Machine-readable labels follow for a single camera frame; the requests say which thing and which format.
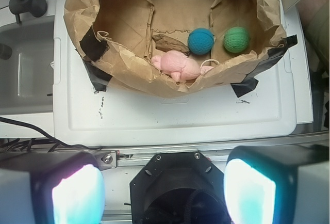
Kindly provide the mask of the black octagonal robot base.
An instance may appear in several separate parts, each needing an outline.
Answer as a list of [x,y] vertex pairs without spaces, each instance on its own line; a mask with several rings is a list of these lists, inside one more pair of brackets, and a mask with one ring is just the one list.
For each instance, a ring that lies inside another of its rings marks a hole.
[[224,173],[201,152],[160,153],[131,180],[133,223],[231,223]]

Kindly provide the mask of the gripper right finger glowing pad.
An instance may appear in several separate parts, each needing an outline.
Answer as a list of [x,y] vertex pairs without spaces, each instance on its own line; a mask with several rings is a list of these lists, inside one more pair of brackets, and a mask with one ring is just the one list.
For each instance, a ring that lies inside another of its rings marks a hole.
[[329,147],[238,146],[224,197],[234,223],[329,223]]

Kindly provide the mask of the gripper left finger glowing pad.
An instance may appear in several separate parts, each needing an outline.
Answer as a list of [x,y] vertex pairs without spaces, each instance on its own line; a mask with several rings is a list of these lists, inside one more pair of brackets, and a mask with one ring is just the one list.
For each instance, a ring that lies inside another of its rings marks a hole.
[[1,223],[100,223],[104,208],[91,153],[1,153]]

